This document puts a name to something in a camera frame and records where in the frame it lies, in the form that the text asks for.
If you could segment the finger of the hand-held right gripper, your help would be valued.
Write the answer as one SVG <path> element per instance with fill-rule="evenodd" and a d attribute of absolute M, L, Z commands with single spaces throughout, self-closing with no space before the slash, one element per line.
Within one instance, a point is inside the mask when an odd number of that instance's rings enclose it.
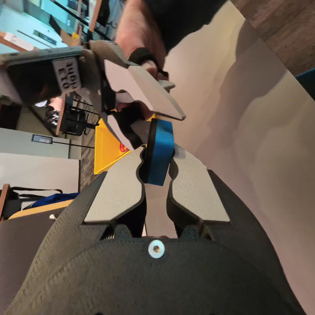
<path fill-rule="evenodd" d="M 175 120 L 183 121 L 185 113 L 175 99 L 142 66 L 127 68 L 110 60 L 104 60 L 105 75 L 117 102 L 140 102 L 149 111 Z"/>
<path fill-rule="evenodd" d="M 119 111 L 101 110 L 101 118 L 110 132 L 130 151 L 148 141 L 148 110 L 122 108 Z"/>

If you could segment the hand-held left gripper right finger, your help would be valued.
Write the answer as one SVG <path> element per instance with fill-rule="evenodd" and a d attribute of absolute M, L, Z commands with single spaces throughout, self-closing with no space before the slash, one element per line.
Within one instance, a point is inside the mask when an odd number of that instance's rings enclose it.
<path fill-rule="evenodd" d="M 167 215 L 174 224 L 230 222 L 206 166 L 177 144 L 168 173 Z"/>

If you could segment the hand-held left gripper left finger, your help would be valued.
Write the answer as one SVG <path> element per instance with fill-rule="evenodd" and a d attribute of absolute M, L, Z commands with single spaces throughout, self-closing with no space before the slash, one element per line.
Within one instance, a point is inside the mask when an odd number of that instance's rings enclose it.
<path fill-rule="evenodd" d="M 113 222 L 144 201 L 145 186 L 139 170 L 144 163 L 145 148 L 141 146 L 130 152 L 107 171 L 84 223 Z"/>

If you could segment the yellow plastic bin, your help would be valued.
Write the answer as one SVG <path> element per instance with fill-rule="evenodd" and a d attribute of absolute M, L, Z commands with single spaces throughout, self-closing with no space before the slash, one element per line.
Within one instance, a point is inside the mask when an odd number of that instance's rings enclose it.
<path fill-rule="evenodd" d="M 108 171 L 129 153 L 129 149 L 112 135 L 103 119 L 100 119 L 95 127 L 94 174 Z"/>

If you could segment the blue black felt eraser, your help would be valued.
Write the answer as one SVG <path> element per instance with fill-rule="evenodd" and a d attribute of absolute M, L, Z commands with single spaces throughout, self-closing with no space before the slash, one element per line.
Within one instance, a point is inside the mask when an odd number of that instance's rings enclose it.
<path fill-rule="evenodd" d="M 163 186 L 174 146 L 172 123 L 153 118 L 144 155 L 144 183 Z"/>

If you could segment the person's right forearm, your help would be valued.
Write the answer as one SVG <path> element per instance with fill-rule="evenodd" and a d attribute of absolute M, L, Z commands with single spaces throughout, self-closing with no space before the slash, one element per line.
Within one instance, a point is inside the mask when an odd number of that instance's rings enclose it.
<path fill-rule="evenodd" d="M 226 0 L 145 0 L 168 53 L 187 35 L 208 25 Z"/>

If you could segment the person's right hand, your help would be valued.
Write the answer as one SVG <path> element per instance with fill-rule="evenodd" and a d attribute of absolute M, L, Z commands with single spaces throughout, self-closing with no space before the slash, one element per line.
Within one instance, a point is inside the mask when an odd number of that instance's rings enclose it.
<path fill-rule="evenodd" d="M 145 1 L 126 2 L 115 42 L 124 56 L 142 66 L 157 81 L 169 80 L 169 74 L 163 71 L 167 51 L 160 29 Z"/>

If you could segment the white paper sign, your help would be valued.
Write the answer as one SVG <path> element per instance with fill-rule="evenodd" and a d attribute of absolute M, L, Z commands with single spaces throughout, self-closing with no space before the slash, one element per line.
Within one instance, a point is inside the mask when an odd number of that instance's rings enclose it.
<path fill-rule="evenodd" d="M 5 39 L 15 43 L 16 45 L 19 45 L 20 47 L 25 48 L 27 51 L 33 51 L 36 48 L 29 42 L 17 37 L 15 34 L 12 33 L 7 32 Z"/>

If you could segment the long wooden workbench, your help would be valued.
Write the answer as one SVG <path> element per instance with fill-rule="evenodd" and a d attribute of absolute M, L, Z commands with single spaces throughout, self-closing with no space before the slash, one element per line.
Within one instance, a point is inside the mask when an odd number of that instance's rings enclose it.
<path fill-rule="evenodd" d="M 61 108 L 59 111 L 59 119 L 58 119 L 58 124 L 57 124 L 57 128 L 56 128 L 56 132 L 55 132 L 55 136 L 58 137 L 60 132 L 61 132 L 61 124 L 62 124 L 62 119 L 63 119 L 63 115 L 65 112 L 65 100 L 66 100 L 67 94 L 63 94 L 62 95 L 62 102 L 61 102 Z"/>

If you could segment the black screen stand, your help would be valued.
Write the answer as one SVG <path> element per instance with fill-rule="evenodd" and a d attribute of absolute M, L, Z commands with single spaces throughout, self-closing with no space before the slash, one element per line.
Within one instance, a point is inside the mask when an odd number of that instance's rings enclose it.
<path fill-rule="evenodd" d="M 73 159 L 73 160 L 81 160 L 82 159 L 82 149 L 91 149 L 94 150 L 95 147 L 92 146 L 85 146 L 85 145 L 80 145 L 80 144 L 74 144 L 69 140 L 68 143 L 65 142 L 60 142 L 60 141 L 51 141 L 51 144 L 60 144 L 60 145 L 65 145 L 68 147 L 68 159 Z"/>

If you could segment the dark blue bag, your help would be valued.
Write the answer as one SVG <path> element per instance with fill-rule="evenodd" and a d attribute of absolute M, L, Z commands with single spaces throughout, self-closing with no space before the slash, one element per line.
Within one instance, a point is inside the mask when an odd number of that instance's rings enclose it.
<path fill-rule="evenodd" d="M 22 200 L 23 202 L 31 202 L 27 207 L 23 208 L 23 210 L 42 207 L 45 205 L 50 205 L 54 203 L 59 203 L 63 201 L 73 200 L 75 199 L 80 192 L 74 193 L 63 193 L 61 189 L 37 189 L 37 188 L 26 188 L 26 187 L 11 187 L 11 192 L 15 193 L 16 197 Z M 31 192 L 43 192 L 43 191 L 56 191 L 57 193 L 49 196 L 35 195 L 35 194 L 19 194 L 18 191 L 31 191 Z"/>

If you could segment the wooden post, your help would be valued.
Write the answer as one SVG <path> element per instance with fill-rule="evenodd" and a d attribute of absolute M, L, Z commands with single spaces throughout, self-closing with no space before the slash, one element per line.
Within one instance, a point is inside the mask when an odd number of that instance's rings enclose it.
<path fill-rule="evenodd" d="M 20 47 L 19 45 L 16 45 L 15 43 L 9 41 L 9 40 L 6 40 L 5 39 L 5 36 L 6 36 L 6 33 L 3 32 L 3 31 L 0 31 L 0 43 L 2 45 L 5 45 L 11 49 L 15 49 L 17 50 L 18 52 L 26 52 L 27 50 L 23 47 Z"/>

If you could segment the wooden table black frame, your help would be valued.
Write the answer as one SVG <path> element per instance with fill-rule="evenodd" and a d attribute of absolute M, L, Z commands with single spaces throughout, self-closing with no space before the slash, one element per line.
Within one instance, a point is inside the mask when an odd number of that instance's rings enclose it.
<path fill-rule="evenodd" d="M 0 194 L 0 221 L 3 221 L 3 211 L 10 192 L 10 184 L 4 184 Z"/>

